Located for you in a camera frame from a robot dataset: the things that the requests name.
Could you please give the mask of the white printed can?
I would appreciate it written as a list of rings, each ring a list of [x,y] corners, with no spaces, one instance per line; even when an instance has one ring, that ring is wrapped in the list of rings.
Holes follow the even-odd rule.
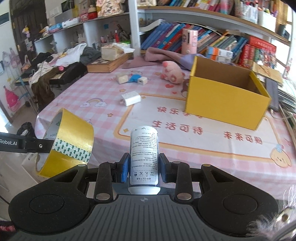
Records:
[[[139,126],[130,134],[129,187],[132,195],[157,195],[159,181],[158,132],[151,126]]]

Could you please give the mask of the white charger adapter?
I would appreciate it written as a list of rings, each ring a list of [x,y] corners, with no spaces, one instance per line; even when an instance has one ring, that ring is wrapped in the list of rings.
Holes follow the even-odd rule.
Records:
[[[119,102],[125,106],[130,106],[141,102],[141,99],[141,96],[136,91],[132,91],[122,94]]]

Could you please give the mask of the small white cube charger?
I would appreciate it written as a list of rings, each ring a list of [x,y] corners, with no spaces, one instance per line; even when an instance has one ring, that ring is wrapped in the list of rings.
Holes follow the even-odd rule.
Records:
[[[148,82],[148,78],[147,77],[144,77],[144,76],[138,78],[138,80],[137,80],[137,83],[139,85],[146,85],[147,82]]]

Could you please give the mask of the pink plush pig toy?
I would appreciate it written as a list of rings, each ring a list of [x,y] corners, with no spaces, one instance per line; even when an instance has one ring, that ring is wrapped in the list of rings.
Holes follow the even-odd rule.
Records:
[[[163,61],[162,66],[161,79],[167,80],[173,84],[181,84],[184,82],[185,73],[182,72],[182,69],[177,63],[173,61]]]

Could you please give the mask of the cream rounded plug block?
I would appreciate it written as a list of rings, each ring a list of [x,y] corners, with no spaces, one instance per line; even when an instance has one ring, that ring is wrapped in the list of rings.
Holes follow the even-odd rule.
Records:
[[[116,80],[118,82],[118,84],[124,84],[127,83],[129,81],[128,79],[128,75],[125,73],[119,73],[116,75]]]

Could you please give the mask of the yellow cardboard box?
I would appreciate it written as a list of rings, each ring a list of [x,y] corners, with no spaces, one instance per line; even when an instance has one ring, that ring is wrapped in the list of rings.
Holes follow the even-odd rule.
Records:
[[[195,57],[185,112],[256,130],[271,97],[249,69]]]

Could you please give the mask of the pile of clothes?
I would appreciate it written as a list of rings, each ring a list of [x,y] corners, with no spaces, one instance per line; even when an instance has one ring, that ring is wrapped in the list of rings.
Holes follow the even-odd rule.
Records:
[[[87,44],[78,44],[59,54],[41,53],[34,60],[37,65],[29,77],[29,87],[43,110],[55,99],[54,85],[70,85],[87,73],[87,65],[101,57],[100,51]]]

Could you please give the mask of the wooden chess box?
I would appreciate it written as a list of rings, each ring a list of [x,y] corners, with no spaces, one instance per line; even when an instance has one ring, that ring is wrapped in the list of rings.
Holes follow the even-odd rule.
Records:
[[[131,57],[132,53],[124,54],[114,61],[99,58],[86,66],[87,71],[88,73],[111,73]]]

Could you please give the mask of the white paper bag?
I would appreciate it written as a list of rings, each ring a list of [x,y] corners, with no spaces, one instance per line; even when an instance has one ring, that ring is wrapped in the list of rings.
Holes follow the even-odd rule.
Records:
[[[135,49],[126,43],[111,43],[101,48],[101,57],[103,60],[114,61],[124,54],[133,53]]]

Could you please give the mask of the orange white carton lower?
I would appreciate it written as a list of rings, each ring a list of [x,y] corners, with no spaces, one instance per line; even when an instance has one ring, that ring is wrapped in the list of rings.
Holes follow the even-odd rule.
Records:
[[[227,57],[222,57],[222,56],[218,56],[218,55],[206,55],[206,58],[214,60],[216,62],[220,62],[220,63],[231,63],[231,58],[227,58]]]

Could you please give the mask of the white bookshelf unit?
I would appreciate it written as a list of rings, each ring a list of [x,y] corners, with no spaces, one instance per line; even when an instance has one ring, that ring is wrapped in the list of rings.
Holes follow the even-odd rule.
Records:
[[[101,16],[92,20],[74,23],[38,39],[35,44],[37,52],[43,52],[47,51],[49,43],[54,41],[56,50],[61,52],[78,40],[79,33],[83,33],[83,41],[88,46],[92,46],[93,43],[100,42],[102,36],[109,35],[115,29],[123,28],[136,42],[136,49],[139,50],[145,34],[143,27],[158,19],[166,22],[201,25],[226,34],[252,35],[268,42],[277,41],[288,47],[292,45],[291,41],[276,32],[250,21],[215,11],[176,6],[144,6],[135,9],[132,13],[125,12],[112,16]]]

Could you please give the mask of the dark smartphone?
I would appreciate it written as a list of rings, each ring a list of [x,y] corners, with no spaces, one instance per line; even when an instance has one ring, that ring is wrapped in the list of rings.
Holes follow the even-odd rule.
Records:
[[[269,108],[273,111],[279,110],[279,98],[278,98],[278,83],[270,78],[265,79],[265,88],[271,97],[271,103]]]

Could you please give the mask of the stack of books papers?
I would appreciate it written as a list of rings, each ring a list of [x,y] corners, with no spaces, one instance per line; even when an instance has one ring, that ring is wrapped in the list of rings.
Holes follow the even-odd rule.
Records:
[[[290,135],[295,138],[295,83],[283,79],[283,84],[278,87],[278,96],[282,119]]]

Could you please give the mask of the pink cylindrical tin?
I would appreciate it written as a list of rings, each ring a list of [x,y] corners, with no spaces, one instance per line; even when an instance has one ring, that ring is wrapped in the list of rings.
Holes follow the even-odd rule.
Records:
[[[183,29],[182,31],[182,49],[183,55],[197,53],[198,31],[192,29]]]

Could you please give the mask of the red thick dictionary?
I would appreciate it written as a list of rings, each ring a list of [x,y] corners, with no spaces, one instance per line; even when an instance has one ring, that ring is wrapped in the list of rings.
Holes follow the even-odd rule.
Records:
[[[258,49],[263,49],[265,51],[271,52],[272,54],[276,53],[276,46],[255,36],[248,37],[248,44],[254,46]]]

